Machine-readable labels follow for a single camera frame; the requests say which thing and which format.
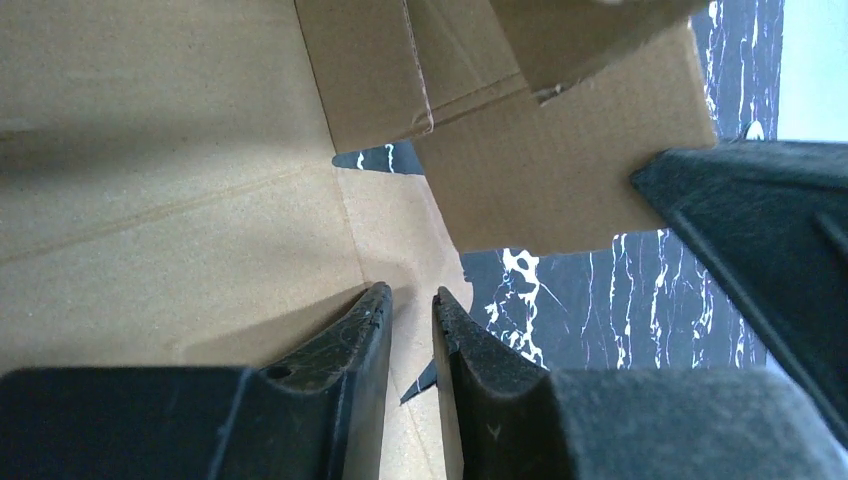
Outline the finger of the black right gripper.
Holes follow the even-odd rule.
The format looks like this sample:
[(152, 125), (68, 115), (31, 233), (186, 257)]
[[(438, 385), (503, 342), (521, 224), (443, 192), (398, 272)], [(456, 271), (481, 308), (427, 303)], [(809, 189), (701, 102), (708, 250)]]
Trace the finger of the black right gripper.
[(846, 145), (669, 149), (630, 182), (845, 442)]

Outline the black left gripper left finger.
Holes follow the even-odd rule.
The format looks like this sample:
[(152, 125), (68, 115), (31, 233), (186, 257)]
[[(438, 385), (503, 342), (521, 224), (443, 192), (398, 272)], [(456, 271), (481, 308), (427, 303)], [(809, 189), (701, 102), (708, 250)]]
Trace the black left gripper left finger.
[(5, 479), (375, 479), (391, 288), (282, 359), (27, 368), (1, 379)]

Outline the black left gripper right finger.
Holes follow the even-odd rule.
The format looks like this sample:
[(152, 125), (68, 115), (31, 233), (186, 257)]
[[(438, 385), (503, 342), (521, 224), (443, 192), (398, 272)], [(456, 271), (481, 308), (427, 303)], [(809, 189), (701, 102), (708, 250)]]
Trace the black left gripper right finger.
[(811, 399), (766, 369), (546, 370), (432, 301), (451, 479), (843, 479)]

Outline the brown cardboard box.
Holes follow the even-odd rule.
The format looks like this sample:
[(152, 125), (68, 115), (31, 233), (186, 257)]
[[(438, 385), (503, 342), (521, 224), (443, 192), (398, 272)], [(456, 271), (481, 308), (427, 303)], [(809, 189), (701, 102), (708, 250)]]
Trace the brown cardboard box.
[(460, 257), (660, 226), (628, 177), (710, 147), (703, 1), (5, 1), (1, 379), (264, 368), (392, 291), (379, 475), (448, 479)]

